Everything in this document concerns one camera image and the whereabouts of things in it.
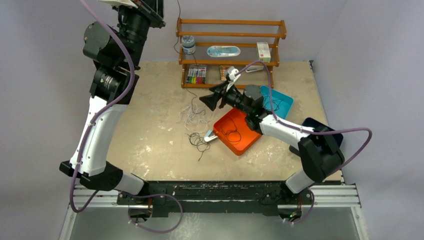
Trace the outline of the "orange tray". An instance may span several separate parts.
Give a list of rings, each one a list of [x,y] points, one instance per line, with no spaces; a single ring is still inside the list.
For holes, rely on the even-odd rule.
[[[248,127],[246,116],[233,108],[213,125],[213,132],[236,156],[244,154],[262,136]]]

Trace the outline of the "light blue tray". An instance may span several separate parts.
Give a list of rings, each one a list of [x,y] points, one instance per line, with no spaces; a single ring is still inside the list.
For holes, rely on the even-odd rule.
[[[282,119],[286,119],[294,103],[293,98],[272,89],[271,90],[272,99],[270,99],[269,87],[262,85],[259,88],[260,88],[261,94],[263,95],[263,107],[271,111],[271,106],[272,106],[278,117]]]

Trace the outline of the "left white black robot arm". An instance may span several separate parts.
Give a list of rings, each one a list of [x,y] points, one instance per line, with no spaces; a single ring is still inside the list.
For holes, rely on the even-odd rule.
[[[120,190],[138,205],[146,203],[149,191],[134,174],[107,161],[109,146],[120,117],[127,109],[139,77],[139,69],[150,28],[162,28],[161,0],[110,0],[117,11],[117,29],[105,29],[98,21],[84,32],[83,54],[96,68],[90,86],[89,110],[78,147],[59,165],[67,176],[76,176],[90,190]]]

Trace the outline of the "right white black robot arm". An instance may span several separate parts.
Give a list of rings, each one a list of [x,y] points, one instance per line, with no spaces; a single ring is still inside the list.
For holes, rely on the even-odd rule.
[[[344,163],[345,157],[326,125],[311,128],[278,117],[263,106],[264,96],[259,86],[248,85],[240,92],[224,82],[209,90],[211,94],[199,99],[211,111],[225,105],[240,110],[245,113],[250,130],[281,140],[298,151],[301,169],[285,181],[286,186],[280,191],[284,202],[294,203],[300,198],[301,191],[322,182]]]

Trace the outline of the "orange snack packet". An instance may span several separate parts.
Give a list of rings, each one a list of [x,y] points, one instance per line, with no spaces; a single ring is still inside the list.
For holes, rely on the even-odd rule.
[[[227,78],[226,78],[227,70],[230,69],[231,67],[232,67],[231,65],[220,65],[219,66],[219,75],[220,75],[220,80],[222,82],[225,82],[227,80]]]

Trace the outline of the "marker pen pack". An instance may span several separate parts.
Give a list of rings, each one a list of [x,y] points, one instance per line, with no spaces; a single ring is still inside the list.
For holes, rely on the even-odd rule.
[[[188,84],[205,84],[206,83],[206,65],[192,64],[188,68],[188,74],[185,83]]]

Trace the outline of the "wooden shelf rack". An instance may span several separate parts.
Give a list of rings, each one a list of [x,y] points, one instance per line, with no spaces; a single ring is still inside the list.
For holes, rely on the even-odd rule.
[[[210,31],[183,31],[183,24],[193,25],[234,25],[234,26],[273,26],[278,27],[277,33],[253,33],[253,32],[210,32]],[[228,19],[188,19],[178,18],[176,23],[176,36],[178,37],[180,50],[178,63],[182,66],[181,87],[182,88],[209,88],[213,84],[196,82],[188,82],[189,68],[191,65],[218,65],[218,66],[241,66],[245,65],[249,68],[250,62],[247,60],[229,60],[240,55],[242,48],[250,48],[258,50],[258,59],[264,64],[264,69],[270,74],[270,87],[274,87],[273,68],[280,65],[279,42],[287,37],[287,28],[284,20],[228,20]],[[189,39],[194,37],[246,37],[246,38],[273,38],[273,43],[258,42],[189,42]],[[187,59],[187,55],[193,55],[192,51],[196,47],[207,47],[206,53],[213,59],[193,58]]]

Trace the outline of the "blue oval blister pack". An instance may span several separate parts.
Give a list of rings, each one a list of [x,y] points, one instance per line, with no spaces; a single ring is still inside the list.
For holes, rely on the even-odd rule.
[[[208,47],[207,54],[213,58],[236,57],[241,53],[237,46],[213,45]]]

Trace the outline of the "white blue jar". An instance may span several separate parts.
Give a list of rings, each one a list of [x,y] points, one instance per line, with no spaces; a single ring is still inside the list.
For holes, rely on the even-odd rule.
[[[186,55],[192,55],[196,51],[196,41],[193,35],[183,35],[181,38],[182,51]]]

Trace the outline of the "white red small box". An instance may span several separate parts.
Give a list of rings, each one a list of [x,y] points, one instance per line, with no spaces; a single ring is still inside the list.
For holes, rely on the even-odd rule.
[[[267,42],[257,42],[256,49],[259,61],[264,63],[269,63],[271,61],[270,47]]]

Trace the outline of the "dark blue tray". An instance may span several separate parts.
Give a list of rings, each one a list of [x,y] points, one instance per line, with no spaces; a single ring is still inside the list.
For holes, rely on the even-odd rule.
[[[320,121],[318,121],[318,120],[316,120],[316,119],[314,119],[312,117],[307,117],[302,122],[301,125],[304,126],[304,127],[311,127],[311,128],[314,128],[314,129],[316,129],[318,127],[321,127],[321,126],[324,126],[324,127],[328,128],[329,131],[334,131],[333,128],[327,126],[326,124],[324,124],[324,123],[322,123],[322,122],[320,122]],[[343,135],[341,133],[338,133],[338,134],[333,134],[332,136],[334,137],[334,139],[335,139],[338,147],[340,147],[342,145],[342,142],[343,142],[343,139],[344,139]],[[293,146],[290,146],[289,147],[289,151],[291,153],[297,155],[298,157],[300,156],[299,151],[295,147],[293,147]]]

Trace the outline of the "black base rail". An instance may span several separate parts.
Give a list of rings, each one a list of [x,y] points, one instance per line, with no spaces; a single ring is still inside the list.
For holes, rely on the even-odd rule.
[[[120,191],[99,191],[90,207],[128,208],[131,218],[166,218],[171,213],[261,214],[296,221],[313,208],[360,207],[357,188],[340,181],[291,193],[283,181],[152,181],[141,199]]]

